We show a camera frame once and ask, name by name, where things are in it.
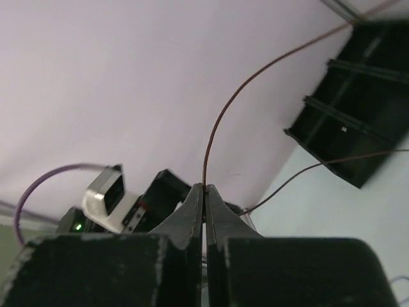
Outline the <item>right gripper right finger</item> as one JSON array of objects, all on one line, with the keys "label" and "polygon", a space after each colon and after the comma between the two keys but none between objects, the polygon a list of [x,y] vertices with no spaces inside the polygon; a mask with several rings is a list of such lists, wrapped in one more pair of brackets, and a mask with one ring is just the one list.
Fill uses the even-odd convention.
[{"label": "right gripper right finger", "polygon": [[204,193],[210,306],[397,306],[362,240],[264,237]]}]

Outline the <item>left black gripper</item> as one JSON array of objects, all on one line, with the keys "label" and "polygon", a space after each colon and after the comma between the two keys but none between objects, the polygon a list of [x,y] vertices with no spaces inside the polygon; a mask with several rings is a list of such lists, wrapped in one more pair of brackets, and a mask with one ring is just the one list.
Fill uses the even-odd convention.
[{"label": "left black gripper", "polygon": [[159,171],[144,193],[131,197],[121,232],[150,232],[181,207],[191,188],[170,169]]}]

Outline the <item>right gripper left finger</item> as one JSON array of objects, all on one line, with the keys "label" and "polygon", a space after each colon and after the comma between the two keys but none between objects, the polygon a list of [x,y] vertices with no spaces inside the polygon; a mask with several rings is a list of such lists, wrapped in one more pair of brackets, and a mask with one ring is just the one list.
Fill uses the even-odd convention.
[{"label": "right gripper left finger", "polygon": [[2,306],[200,306],[203,186],[148,233],[52,235],[28,242]]}]

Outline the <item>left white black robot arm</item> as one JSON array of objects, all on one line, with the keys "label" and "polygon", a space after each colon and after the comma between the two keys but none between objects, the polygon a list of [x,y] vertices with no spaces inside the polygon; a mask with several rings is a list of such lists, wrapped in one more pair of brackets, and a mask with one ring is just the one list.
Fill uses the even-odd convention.
[{"label": "left white black robot arm", "polygon": [[185,201],[191,186],[169,169],[157,173],[141,195],[125,189],[121,169],[103,171],[86,189],[81,208],[70,208],[58,233],[149,232]]}]

